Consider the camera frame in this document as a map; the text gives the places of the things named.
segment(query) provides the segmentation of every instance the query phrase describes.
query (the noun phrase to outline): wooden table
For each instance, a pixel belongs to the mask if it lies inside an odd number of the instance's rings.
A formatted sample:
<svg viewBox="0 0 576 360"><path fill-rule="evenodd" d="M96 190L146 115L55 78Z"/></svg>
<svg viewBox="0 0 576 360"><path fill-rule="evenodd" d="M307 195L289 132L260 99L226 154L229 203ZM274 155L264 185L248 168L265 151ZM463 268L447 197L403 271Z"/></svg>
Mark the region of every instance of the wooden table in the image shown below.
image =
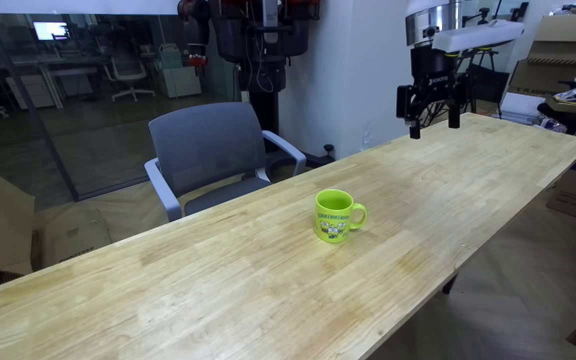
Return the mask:
<svg viewBox="0 0 576 360"><path fill-rule="evenodd" d="M576 159L466 114L0 286L0 359L363 359ZM315 194L368 221L313 232Z"/></svg>

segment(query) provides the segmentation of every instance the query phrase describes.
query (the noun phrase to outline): glass wall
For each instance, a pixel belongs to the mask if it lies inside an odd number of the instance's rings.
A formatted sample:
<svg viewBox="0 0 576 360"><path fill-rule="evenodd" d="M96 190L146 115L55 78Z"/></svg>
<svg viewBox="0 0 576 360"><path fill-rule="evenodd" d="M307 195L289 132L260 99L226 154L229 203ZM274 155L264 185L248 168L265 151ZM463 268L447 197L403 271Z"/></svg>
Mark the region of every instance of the glass wall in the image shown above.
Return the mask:
<svg viewBox="0 0 576 360"><path fill-rule="evenodd" d="M205 75L187 66L176 15L6 13L0 39L79 198L146 180L149 121L234 95L214 41ZM0 107L0 174L38 208L72 200L1 58Z"/></svg>

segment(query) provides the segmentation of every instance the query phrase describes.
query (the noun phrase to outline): chair seat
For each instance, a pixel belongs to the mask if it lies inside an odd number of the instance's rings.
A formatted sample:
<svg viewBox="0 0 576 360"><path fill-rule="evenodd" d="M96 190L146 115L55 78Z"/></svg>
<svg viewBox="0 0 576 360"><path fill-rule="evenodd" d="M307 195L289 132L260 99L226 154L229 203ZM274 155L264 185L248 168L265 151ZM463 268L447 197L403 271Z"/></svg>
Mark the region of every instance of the chair seat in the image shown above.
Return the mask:
<svg viewBox="0 0 576 360"><path fill-rule="evenodd" d="M258 191L259 189L263 189L269 185L272 185L272 182L262 180L258 177L247 178L242 181L234 182L233 184L219 187L209 193L202 194L201 196L186 202L183 206L183 210L185 210L185 214L188 216L190 214L201 212L201 210L214 207L215 205L225 203L228 200L233 200L248 193L252 193L253 191Z"/></svg>

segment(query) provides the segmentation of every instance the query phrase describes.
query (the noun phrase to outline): chair backrest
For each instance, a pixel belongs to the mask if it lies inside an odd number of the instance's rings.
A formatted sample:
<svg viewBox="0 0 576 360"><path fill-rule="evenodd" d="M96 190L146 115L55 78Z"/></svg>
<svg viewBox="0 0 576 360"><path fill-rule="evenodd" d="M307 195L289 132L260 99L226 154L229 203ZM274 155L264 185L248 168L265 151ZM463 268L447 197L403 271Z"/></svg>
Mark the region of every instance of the chair backrest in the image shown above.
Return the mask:
<svg viewBox="0 0 576 360"><path fill-rule="evenodd" d="M112 71L118 80L137 80L146 77L144 64L134 54L120 50L111 57Z"/></svg>
<svg viewBox="0 0 576 360"><path fill-rule="evenodd" d="M266 164L261 127L247 102L176 110L148 127L159 170L176 197Z"/></svg>

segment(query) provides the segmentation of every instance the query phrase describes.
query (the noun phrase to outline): computer monitor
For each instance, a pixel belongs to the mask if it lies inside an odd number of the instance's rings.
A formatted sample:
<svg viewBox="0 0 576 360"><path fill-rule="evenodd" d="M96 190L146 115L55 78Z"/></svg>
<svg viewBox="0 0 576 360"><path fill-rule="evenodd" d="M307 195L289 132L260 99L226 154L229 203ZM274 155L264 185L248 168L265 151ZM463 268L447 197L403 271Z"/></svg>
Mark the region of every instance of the computer monitor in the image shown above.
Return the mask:
<svg viewBox="0 0 576 360"><path fill-rule="evenodd" d="M42 41L66 40L68 29L65 22L32 22L37 39Z"/></svg>

